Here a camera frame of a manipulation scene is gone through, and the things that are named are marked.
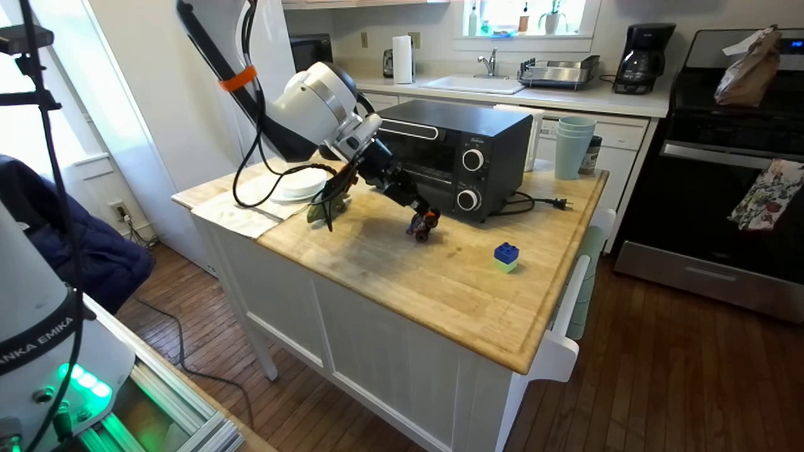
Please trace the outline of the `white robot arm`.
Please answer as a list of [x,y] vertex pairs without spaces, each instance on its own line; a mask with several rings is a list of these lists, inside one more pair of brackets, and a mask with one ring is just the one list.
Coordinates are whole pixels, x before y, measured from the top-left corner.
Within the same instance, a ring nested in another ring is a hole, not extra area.
[[430,238],[440,210],[419,194],[411,175],[377,136],[381,117],[347,72],[329,62],[299,69],[289,78],[282,95],[269,103],[269,117],[341,160],[341,167],[312,195],[307,210],[312,226],[331,226],[347,206],[348,189],[365,181],[381,195],[414,210],[407,226],[414,241]]

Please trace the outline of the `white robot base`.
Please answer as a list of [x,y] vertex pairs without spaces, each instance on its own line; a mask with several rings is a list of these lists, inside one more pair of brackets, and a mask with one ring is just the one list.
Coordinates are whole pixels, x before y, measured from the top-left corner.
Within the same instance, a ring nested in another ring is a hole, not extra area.
[[78,298],[0,206],[2,447],[43,452],[98,425],[132,370],[132,352]]

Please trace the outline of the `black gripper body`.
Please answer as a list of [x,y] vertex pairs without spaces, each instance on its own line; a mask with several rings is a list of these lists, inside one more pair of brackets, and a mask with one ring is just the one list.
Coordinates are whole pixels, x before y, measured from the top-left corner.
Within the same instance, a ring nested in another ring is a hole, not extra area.
[[421,208],[417,184],[392,156],[381,141],[372,141],[357,157],[357,172],[381,195],[396,200],[400,206]]

